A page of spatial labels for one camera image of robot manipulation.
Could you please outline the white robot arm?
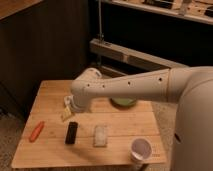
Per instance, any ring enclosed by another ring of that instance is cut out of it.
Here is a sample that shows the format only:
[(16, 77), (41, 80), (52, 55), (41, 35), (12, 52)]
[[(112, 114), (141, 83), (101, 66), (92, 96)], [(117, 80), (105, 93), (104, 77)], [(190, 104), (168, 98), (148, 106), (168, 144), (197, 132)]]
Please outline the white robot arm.
[(213, 66), (156, 70), (104, 79), (88, 68), (71, 82), (64, 104), (84, 112), (99, 97), (177, 105), (170, 171), (213, 171)]

